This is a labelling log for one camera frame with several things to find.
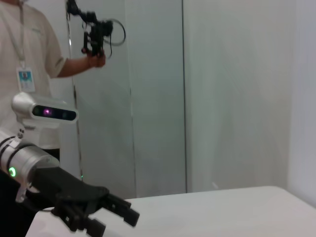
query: green led light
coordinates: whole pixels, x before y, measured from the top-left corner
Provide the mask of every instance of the green led light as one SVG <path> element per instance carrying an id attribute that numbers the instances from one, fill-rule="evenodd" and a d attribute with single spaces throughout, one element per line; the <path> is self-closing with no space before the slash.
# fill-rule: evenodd
<path id="1" fill-rule="evenodd" d="M 10 168 L 9 169 L 9 171 L 10 171 L 10 175 L 12 176 L 12 177 L 15 177 L 16 176 L 16 172 L 15 172 L 15 168 Z"/>

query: id badge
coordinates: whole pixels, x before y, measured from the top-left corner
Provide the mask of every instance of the id badge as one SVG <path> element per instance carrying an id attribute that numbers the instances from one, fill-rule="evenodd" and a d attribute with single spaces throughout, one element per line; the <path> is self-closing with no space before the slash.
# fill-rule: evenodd
<path id="1" fill-rule="evenodd" d="M 19 89 L 23 92 L 35 92 L 34 77 L 31 68 L 16 69 Z"/>

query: cable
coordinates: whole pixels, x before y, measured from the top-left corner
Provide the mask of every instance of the cable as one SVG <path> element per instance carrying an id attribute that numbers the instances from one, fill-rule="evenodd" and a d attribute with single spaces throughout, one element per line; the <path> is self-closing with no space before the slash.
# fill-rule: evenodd
<path id="1" fill-rule="evenodd" d="M 124 25 L 120 21 L 118 21 L 116 19 L 109 19 L 109 21 L 116 22 L 122 27 L 122 29 L 124 31 L 124 39 L 121 42 L 119 42 L 119 43 L 112 43 L 111 41 L 107 41 L 106 39 L 104 39 L 104 42 L 109 44 L 109 45 L 115 46 L 115 47 L 123 45 L 125 43 L 125 41 L 126 41 L 126 30 L 124 28 Z"/>
<path id="2" fill-rule="evenodd" d="M 111 48 L 111 54 L 108 57 L 108 59 L 110 59 L 112 57 L 112 35 L 110 35 L 110 48 Z"/>

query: person's arm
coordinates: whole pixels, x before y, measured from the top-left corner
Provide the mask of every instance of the person's arm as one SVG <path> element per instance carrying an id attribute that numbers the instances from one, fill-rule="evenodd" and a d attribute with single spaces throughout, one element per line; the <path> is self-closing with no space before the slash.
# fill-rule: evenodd
<path id="1" fill-rule="evenodd" d="M 83 73 L 91 68 L 102 68 L 105 65 L 105 56 L 87 57 L 80 59 L 67 59 L 60 71 L 58 78 L 67 78 Z"/>
<path id="2" fill-rule="evenodd" d="M 105 65 L 105 56 L 92 57 L 90 53 L 81 59 L 65 60 L 62 57 L 59 42 L 52 26 L 42 13 L 40 13 L 40 17 L 42 18 L 42 21 L 45 25 L 45 37 L 47 45 L 45 68 L 47 74 L 49 74 L 51 78 L 71 77 L 85 72 L 91 68 L 101 68 Z"/>

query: white t-shirt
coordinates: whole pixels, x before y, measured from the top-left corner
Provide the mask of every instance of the white t-shirt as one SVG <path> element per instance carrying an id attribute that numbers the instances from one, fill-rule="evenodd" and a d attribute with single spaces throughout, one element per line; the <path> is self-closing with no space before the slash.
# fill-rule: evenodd
<path id="1" fill-rule="evenodd" d="M 20 9 L 0 1 L 0 7 L 19 47 Z M 48 75 L 55 78 L 62 70 L 62 57 L 58 39 L 46 19 L 38 10 L 24 5 L 24 53 L 26 67 L 33 72 L 36 94 L 51 97 Z M 11 100 L 19 92 L 16 68 L 21 67 L 19 57 L 11 42 L 9 33 L 0 17 L 0 126 L 17 133 L 15 113 Z M 26 131 L 25 138 L 43 149 L 58 149 L 58 131 L 42 129 Z"/>

